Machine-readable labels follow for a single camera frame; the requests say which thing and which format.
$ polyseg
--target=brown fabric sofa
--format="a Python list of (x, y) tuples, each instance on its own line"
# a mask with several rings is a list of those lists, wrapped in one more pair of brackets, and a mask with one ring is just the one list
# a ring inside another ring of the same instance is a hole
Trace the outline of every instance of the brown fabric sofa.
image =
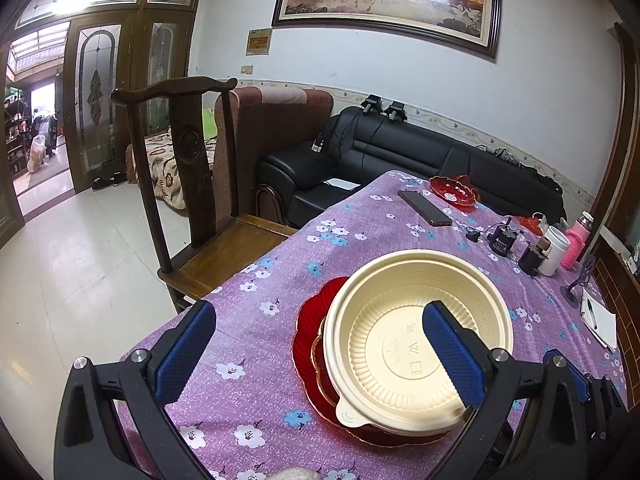
[[(314, 140), (331, 116), (333, 106), (334, 98), (323, 90), (248, 86), (231, 92), (241, 214), (256, 213), (258, 163), (276, 150)], [(220, 98), (214, 107), (214, 118), (218, 127), (218, 145), (212, 172), (216, 217), (220, 224), (231, 210)]]

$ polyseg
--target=scalloped red plate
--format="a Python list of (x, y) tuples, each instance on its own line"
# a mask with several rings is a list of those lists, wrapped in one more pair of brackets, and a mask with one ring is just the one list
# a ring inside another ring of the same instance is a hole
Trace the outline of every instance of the scalloped red plate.
[(471, 189), (447, 176), (434, 176), (430, 178), (429, 184), (437, 196), (450, 204), (470, 207), (478, 201)]
[(335, 407), (340, 397), (331, 383), (324, 363), (322, 332), (324, 318), (331, 302), (348, 278), (335, 278), (300, 308), (296, 333), (293, 337), (292, 357), (306, 396), (316, 412), (324, 420), (343, 429), (362, 442), (379, 447), (420, 446), (440, 440), (444, 434), (431, 436), (403, 436), (380, 430), (367, 424), (361, 428), (346, 428), (335, 416)]

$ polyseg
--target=smartphone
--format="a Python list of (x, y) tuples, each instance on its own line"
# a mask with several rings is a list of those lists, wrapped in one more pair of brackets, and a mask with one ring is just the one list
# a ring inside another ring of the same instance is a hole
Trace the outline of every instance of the smartphone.
[(453, 221), (437, 206), (429, 202), (417, 191), (398, 191), (398, 196), (408, 203), (429, 225), (444, 227), (452, 225)]

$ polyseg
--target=blue gripper pad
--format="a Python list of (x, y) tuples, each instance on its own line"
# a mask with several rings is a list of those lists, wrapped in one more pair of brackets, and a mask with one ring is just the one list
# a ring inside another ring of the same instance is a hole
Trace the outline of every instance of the blue gripper pad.
[(441, 301), (432, 301), (424, 308), (422, 329), (464, 405), (478, 408), (486, 396), (484, 372), (458, 334), (460, 331), (468, 331), (476, 338), (478, 336), (473, 331), (462, 328)]
[[(562, 356), (562, 352), (560, 352), (557, 348), (553, 350), (549, 350), (545, 353), (545, 356), (542, 358), (543, 363), (547, 363), (552, 357), (559, 355)], [(571, 372), (571, 377), (574, 380), (575, 384), (575, 393), (578, 395), (578, 400), (580, 400), (581, 404), (584, 404), (589, 400), (591, 394), (589, 393), (589, 383), (587, 379), (584, 378), (584, 375), (580, 373), (580, 370), (575, 367), (575, 365), (566, 359), (567, 364), (569, 365), (569, 371)]]
[[(159, 404), (171, 404), (178, 400), (215, 331), (216, 310), (208, 301), (201, 300), (191, 307), (176, 328), (162, 334), (162, 337), (168, 336), (169, 341), (165, 343), (171, 346), (170, 349), (162, 349), (166, 357), (150, 370), (155, 379), (150, 381), (154, 383), (152, 390)], [(160, 345), (161, 341), (158, 340), (152, 354)]]

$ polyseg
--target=brown cap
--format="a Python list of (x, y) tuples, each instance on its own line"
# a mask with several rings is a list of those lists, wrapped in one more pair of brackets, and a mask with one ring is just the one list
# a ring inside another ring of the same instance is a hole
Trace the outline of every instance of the brown cap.
[(546, 251), (549, 247), (551, 247), (551, 242), (547, 240), (545, 237), (540, 237), (538, 243), (536, 244), (541, 251)]

